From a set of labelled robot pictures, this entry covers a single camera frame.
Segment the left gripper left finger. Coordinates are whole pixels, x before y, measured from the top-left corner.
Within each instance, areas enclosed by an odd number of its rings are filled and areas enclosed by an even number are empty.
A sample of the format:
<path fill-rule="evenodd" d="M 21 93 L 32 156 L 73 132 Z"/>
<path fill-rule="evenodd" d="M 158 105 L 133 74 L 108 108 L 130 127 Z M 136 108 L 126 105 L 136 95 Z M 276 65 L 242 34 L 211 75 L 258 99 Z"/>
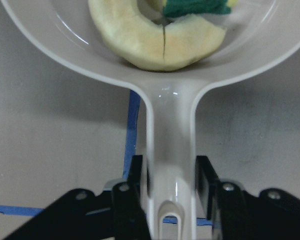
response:
<path fill-rule="evenodd" d="M 131 159 L 125 180 L 109 181 L 101 194 L 76 188 L 6 236 L 7 240 L 149 240 L 140 203 L 142 155 Z"/>

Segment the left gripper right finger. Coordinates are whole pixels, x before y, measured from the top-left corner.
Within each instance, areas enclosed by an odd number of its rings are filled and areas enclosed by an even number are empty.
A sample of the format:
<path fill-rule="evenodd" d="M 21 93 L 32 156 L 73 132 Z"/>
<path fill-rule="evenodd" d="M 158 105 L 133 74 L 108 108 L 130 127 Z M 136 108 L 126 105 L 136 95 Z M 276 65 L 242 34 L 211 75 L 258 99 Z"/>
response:
<path fill-rule="evenodd" d="M 207 156 L 195 163 L 195 188 L 214 240 L 300 240 L 300 199 L 279 188 L 253 196 L 218 177 Z"/>

